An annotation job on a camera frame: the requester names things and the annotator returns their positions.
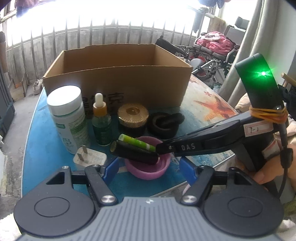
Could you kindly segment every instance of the white sneaker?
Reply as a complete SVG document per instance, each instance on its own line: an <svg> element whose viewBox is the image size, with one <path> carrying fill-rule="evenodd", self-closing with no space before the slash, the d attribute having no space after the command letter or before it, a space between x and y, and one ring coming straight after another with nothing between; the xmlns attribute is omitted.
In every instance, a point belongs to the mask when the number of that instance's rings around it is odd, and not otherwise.
<svg viewBox="0 0 296 241"><path fill-rule="evenodd" d="M33 89L34 89L34 95L40 94L42 85L39 80L35 81L35 83L33 84Z"/></svg>

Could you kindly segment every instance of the pink bowl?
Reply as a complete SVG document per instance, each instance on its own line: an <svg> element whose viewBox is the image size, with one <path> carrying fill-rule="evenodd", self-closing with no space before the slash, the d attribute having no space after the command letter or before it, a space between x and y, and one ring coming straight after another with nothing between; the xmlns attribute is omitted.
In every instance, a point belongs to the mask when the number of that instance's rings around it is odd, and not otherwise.
<svg viewBox="0 0 296 241"><path fill-rule="evenodd" d="M162 143L161 140L149 136L142 136L137 139L153 146ZM135 177L144 180L153 180L161 177L167 170L168 166L170 165L170 154L160 155L155 165L148 165L129 159L124 159L124 162L126 164L127 170Z"/></svg>

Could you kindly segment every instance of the white power adapter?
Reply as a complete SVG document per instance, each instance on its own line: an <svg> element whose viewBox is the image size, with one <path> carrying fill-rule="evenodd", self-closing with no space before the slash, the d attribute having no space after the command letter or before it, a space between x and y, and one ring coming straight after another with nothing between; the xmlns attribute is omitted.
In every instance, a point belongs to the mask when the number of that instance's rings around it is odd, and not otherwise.
<svg viewBox="0 0 296 241"><path fill-rule="evenodd" d="M106 160L107 155L105 153L86 148L84 145L77 150L73 158L77 170L84 170L84 168L90 165L102 166Z"/></svg>

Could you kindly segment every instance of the cardboard box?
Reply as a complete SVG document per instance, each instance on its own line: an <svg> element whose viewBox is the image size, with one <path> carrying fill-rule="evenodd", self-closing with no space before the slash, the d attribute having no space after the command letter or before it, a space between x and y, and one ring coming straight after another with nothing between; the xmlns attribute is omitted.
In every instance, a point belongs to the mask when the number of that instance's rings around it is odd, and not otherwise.
<svg viewBox="0 0 296 241"><path fill-rule="evenodd" d="M47 95L65 85L80 87L87 116L102 93L115 114L123 103L148 109L180 106L192 67L154 44L91 45L62 51L47 70Z"/></svg>

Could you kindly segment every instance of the white bottle cap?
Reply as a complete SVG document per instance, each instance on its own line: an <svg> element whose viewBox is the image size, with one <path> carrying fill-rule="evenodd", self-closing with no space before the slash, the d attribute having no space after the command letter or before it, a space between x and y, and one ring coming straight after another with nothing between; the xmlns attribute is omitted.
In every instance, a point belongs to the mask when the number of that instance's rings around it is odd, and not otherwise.
<svg viewBox="0 0 296 241"><path fill-rule="evenodd" d="M100 108L104 105L103 103L103 95L101 93L96 93L94 96L95 106L97 108Z"/></svg>
<svg viewBox="0 0 296 241"><path fill-rule="evenodd" d="M81 103L81 90L73 85L57 88L47 97L47 105L53 115L69 114L78 109Z"/></svg>

